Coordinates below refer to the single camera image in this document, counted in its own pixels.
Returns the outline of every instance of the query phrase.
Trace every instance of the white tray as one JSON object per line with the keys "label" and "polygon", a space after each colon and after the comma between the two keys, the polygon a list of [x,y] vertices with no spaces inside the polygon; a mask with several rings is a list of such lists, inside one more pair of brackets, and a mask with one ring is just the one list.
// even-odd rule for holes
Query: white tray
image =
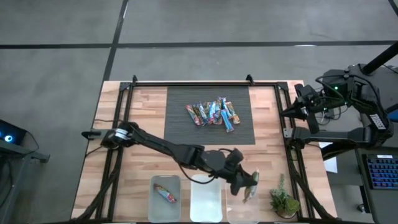
{"label": "white tray", "polygon": [[[207,175],[194,175],[192,179],[206,182]],[[209,184],[191,182],[190,218],[193,222],[217,223],[223,219],[221,204],[221,181],[214,179]]]}

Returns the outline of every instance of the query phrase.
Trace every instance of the potted plant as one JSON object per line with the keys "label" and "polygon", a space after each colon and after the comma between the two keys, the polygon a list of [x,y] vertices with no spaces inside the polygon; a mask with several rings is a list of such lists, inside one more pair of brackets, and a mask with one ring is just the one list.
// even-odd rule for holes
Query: potted plant
{"label": "potted plant", "polygon": [[272,189],[271,206],[273,211],[282,218],[293,218],[300,210],[300,202],[290,196],[285,190],[285,177],[280,175],[278,189]]}

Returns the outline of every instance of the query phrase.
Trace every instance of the wooden tabletop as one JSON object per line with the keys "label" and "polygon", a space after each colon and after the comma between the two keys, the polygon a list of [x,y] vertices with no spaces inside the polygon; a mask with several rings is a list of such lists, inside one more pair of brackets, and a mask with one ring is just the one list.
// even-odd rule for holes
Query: wooden tabletop
{"label": "wooden tabletop", "polygon": [[[292,101],[295,98],[294,85],[301,80],[287,81]],[[120,82],[104,82],[96,112],[96,119],[112,120],[118,97]],[[279,218],[269,204],[270,189],[277,188],[280,174],[285,175],[285,186],[292,193],[289,170],[287,167],[284,143],[279,123],[279,115],[274,89],[271,87],[249,87],[251,110],[254,126],[255,145],[241,146],[205,146],[206,150],[218,148],[238,148],[244,156],[242,166],[249,173],[256,168],[260,171],[257,185],[259,194],[260,221],[284,221]],[[129,120],[136,122],[146,132],[162,138],[164,136],[167,87],[135,87],[133,91]],[[305,126],[296,120],[297,126]],[[111,123],[95,121],[93,127],[110,129]],[[88,152],[98,147],[100,140],[90,141]],[[303,152],[305,168],[311,191],[319,202],[333,216],[336,216],[335,204],[331,195],[328,177],[323,165],[322,155],[317,147],[307,146]],[[90,154],[81,173],[80,184],[72,212],[78,217],[98,193],[103,175],[106,149]],[[189,176],[203,174],[200,171],[187,170]],[[114,209],[115,222],[148,222],[149,182],[154,175],[178,175],[182,183],[181,222],[190,222],[190,181],[181,173],[178,165],[168,156],[145,148],[133,146],[124,150],[123,162],[118,185],[118,196]],[[303,193],[299,190],[303,215],[307,217],[307,208]],[[223,222],[227,222],[225,192],[223,197]],[[108,209],[108,199],[104,205]]]}

